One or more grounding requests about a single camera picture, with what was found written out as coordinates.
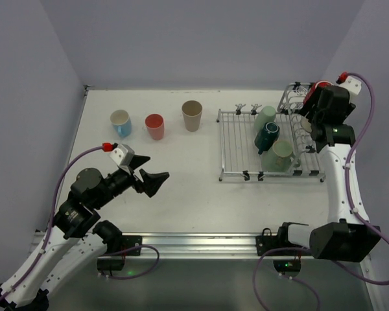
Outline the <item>light blue mug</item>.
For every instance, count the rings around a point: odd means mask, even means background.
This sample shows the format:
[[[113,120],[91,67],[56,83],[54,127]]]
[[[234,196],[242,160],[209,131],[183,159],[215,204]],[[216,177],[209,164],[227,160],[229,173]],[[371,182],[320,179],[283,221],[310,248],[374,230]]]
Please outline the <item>light blue mug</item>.
[[[110,116],[110,122],[121,138],[128,137],[132,133],[132,121],[127,111],[119,109]]]

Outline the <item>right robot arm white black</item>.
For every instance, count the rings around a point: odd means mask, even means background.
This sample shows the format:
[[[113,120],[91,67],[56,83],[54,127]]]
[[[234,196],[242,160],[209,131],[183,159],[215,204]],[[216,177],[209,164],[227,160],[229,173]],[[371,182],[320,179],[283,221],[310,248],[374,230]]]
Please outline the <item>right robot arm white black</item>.
[[[311,138],[326,173],[327,222],[320,227],[285,222],[281,240],[309,250],[316,259],[360,262],[380,241],[361,202],[355,170],[355,132],[344,123],[355,109],[350,92],[340,86],[318,86],[300,115],[311,124]]]

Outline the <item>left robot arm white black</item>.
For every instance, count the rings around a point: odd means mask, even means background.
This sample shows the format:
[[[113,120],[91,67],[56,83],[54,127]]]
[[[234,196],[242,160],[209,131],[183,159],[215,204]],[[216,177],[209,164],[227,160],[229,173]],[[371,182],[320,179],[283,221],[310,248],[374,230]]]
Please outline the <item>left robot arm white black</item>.
[[[80,171],[66,201],[51,211],[43,240],[18,271],[0,284],[0,307],[46,310],[48,295],[81,264],[105,253],[124,253],[121,230],[101,220],[97,211],[129,188],[153,197],[170,176],[168,172],[139,172],[137,177],[131,170],[118,168],[104,177],[96,168]]]

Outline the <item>pink cup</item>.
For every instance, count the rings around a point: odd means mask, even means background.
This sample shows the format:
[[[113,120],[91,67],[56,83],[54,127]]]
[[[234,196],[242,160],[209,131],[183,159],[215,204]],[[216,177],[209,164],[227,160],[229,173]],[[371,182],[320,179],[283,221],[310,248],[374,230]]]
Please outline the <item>pink cup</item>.
[[[159,114],[150,114],[145,119],[145,126],[153,140],[163,139],[165,132],[164,119]]]

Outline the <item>cream brown mug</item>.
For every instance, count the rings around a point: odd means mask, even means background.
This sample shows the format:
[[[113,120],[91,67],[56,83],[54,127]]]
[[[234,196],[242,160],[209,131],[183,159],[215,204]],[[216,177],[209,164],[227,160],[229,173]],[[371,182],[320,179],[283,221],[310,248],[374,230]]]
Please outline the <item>cream brown mug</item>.
[[[312,132],[311,123],[305,117],[301,119],[300,124],[307,133]]]

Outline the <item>red mug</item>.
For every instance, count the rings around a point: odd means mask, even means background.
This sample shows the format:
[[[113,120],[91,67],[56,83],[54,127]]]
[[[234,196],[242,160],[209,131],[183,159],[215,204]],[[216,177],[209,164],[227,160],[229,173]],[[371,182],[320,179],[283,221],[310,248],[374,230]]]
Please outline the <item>red mug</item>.
[[[325,87],[325,86],[330,86],[330,85],[331,85],[331,83],[327,80],[319,80],[319,81],[313,83],[310,90],[308,91],[308,93],[306,94],[306,96],[303,100],[303,106],[306,105],[307,101],[310,99],[312,94],[316,91],[317,87]]]

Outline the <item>beige tall cup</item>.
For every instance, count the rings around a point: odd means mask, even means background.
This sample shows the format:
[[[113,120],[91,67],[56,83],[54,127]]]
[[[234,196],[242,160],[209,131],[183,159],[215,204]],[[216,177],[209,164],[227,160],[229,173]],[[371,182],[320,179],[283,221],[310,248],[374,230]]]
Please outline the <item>beige tall cup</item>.
[[[198,101],[189,100],[182,105],[182,115],[186,130],[195,132],[200,127],[202,105]]]

